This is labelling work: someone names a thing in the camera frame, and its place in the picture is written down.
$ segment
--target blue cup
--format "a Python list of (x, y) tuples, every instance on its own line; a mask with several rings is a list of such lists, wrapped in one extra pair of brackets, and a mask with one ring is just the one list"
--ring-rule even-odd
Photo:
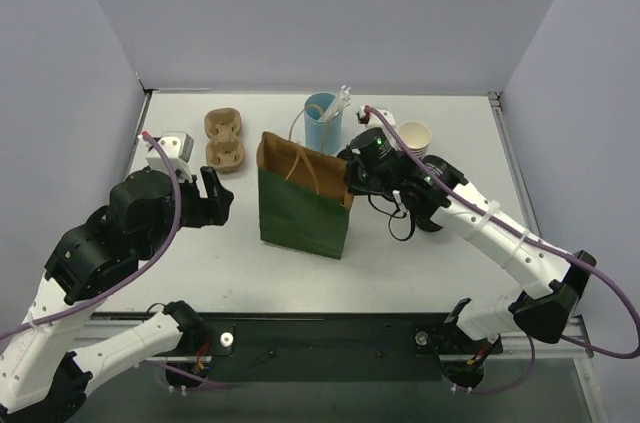
[(333, 155), (340, 150), (342, 113), (327, 122), (318, 120), (335, 98), (331, 93), (316, 93), (304, 103), (304, 145), (327, 155)]

